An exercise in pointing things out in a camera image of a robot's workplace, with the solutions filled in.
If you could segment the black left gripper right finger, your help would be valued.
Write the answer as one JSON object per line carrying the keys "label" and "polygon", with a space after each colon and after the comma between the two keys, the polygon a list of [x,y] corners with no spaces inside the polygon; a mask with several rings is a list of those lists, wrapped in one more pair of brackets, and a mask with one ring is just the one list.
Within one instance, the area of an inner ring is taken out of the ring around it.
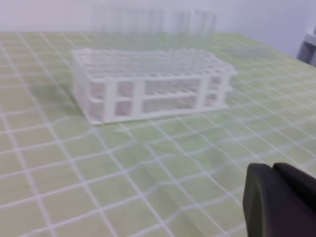
{"label": "black left gripper right finger", "polygon": [[311,175],[287,164],[275,163],[275,170],[293,193],[313,212],[316,211],[316,179]]}

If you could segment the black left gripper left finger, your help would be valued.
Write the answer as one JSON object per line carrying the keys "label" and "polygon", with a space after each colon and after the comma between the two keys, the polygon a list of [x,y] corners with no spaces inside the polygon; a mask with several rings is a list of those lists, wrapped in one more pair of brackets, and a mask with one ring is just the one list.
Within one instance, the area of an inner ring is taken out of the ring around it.
{"label": "black left gripper left finger", "polygon": [[309,209],[272,166],[247,167],[242,200],[249,237],[314,237],[316,212]]}

